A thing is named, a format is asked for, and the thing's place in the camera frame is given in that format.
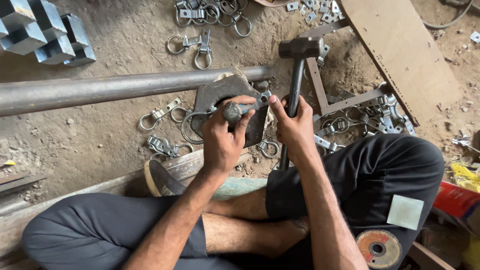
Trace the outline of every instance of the left hand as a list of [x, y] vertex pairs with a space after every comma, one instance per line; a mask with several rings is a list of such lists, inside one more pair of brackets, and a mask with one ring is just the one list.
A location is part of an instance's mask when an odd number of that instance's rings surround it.
[[204, 170], [206, 173], [217, 176], [227, 176], [237, 163], [245, 145], [245, 130], [250, 118], [255, 114], [255, 110], [249, 110], [237, 121], [235, 130], [232, 133], [228, 132], [228, 122], [222, 112], [229, 101], [235, 101], [238, 104], [254, 104], [256, 98], [237, 96], [225, 100], [212, 117], [203, 124]]

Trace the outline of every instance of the workshop floor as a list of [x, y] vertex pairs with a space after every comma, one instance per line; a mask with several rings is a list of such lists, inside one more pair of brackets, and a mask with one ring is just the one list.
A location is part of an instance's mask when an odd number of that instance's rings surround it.
[[[180, 55], [166, 52], [165, 42], [170, 36], [193, 37], [199, 35], [202, 29], [202, 26], [178, 26], [174, 20], [173, 0], [51, 2], [60, 14], [73, 13], [83, 20], [97, 61], [78, 68], [49, 66], [37, 63], [32, 53], [20, 56], [0, 51], [0, 82], [194, 69], [195, 50]], [[438, 0], [412, 2], [421, 17], [432, 23], [449, 22], [457, 11], [441, 5]], [[208, 27], [211, 30], [212, 68], [272, 65], [276, 76], [271, 80], [270, 90], [283, 96], [289, 90], [292, 61], [279, 59], [278, 44], [314, 27], [315, 23], [319, 24], [320, 18], [309, 26], [298, 11], [287, 12], [285, 7], [264, 8], [255, 2], [250, 3], [244, 14], [253, 23], [252, 34], [247, 38], [237, 36], [232, 27]], [[463, 30], [463, 33], [458, 34], [458, 30]], [[452, 59], [449, 65], [462, 85], [465, 98], [450, 110], [438, 114], [429, 124], [416, 128], [418, 136], [436, 146], [448, 145], [450, 152], [445, 154], [450, 157], [464, 153], [463, 149], [449, 142], [459, 129], [464, 128], [470, 134], [480, 129], [480, 44], [475, 46], [469, 39], [474, 30], [480, 31], [480, 18], [468, 14], [436, 40], [444, 56]], [[330, 33], [324, 40], [331, 47], [321, 72], [329, 94], [336, 95], [341, 89], [363, 93], [383, 81], [349, 28]], [[468, 45], [467, 50], [462, 48], [465, 44]], [[304, 82], [304, 97], [308, 91], [309, 87]], [[177, 97], [183, 101], [184, 107], [192, 108], [195, 91], [0, 118], [0, 146], [3, 145], [0, 155], [4, 151], [4, 155], [11, 155], [17, 162], [16, 166], [0, 169], [0, 176], [2, 173], [10, 174], [8, 170], [13, 173], [53, 173], [52, 177], [42, 181], [33, 198], [33, 201], [43, 201], [138, 170], [152, 155], [144, 146], [150, 134], [156, 133], [171, 143], [184, 142], [180, 125], [169, 117], [165, 117], [151, 132], [137, 127], [143, 114]], [[468, 111], [463, 112], [461, 105], [465, 105]], [[451, 119], [447, 118], [447, 114], [451, 114]], [[74, 123], [67, 124], [68, 119]], [[361, 127], [355, 126], [338, 135], [337, 140], [347, 145], [360, 138], [361, 132]], [[275, 123], [267, 128], [265, 138], [276, 141]], [[250, 152], [259, 163], [250, 159], [245, 166], [234, 169], [232, 175], [266, 178], [278, 159], [264, 158], [255, 147]]]

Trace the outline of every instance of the metal pipe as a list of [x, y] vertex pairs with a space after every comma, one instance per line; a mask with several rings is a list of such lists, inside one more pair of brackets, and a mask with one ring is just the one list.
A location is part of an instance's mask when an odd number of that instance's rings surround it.
[[[241, 67], [248, 81], [273, 77], [271, 66]], [[0, 117], [194, 90], [233, 68], [0, 84]]]
[[[305, 59], [295, 58], [293, 60], [292, 81], [290, 82], [290, 94], [288, 96], [288, 108], [287, 115], [293, 118], [297, 115], [297, 107], [299, 104], [301, 79], [303, 76], [303, 66], [305, 65]], [[280, 170], [288, 170], [287, 145], [282, 145], [282, 152], [280, 154]]]

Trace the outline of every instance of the hammer head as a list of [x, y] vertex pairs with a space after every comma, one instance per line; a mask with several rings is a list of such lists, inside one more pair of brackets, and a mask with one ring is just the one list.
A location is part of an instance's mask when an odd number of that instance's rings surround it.
[[278, 45], [280, 58], [306, 59], [319, 57], [324, 47], [321, 37], [296, 37], [291, 40], [283, 40]]

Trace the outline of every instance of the rusty metal frame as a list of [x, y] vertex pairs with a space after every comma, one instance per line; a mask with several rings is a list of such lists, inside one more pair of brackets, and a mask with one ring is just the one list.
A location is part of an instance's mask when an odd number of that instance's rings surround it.
[[[343, 27], [349, 26], [347, 19], [342, 19], [327, 25], [322, 25], [312, 30], [305, 31], [299, 34], [299, 37], [318, 37], [323, 36], [327, 33], [333, 32], [335, 30], [341, 29]], [[343, 101], [328, 104], [327, 97], [325, 94], [324, 85], [322, 79], [320, 78], [320, 71], [317, 66], [315, 58], [307, 58], [308, 72], [306, 72], [312, 88], [312, 94], [317, 101], [318, 109], [315, 113], [318, 113], [321, 116], [330, 114], [332, 112], [346, 109], [350, 106], [368, 101], [373, 98], [381, 97], [387, 93], [383, 92], [381, 89], [375, 89], [367, 93], [363, 93], [353, 98], [348, 98]]]

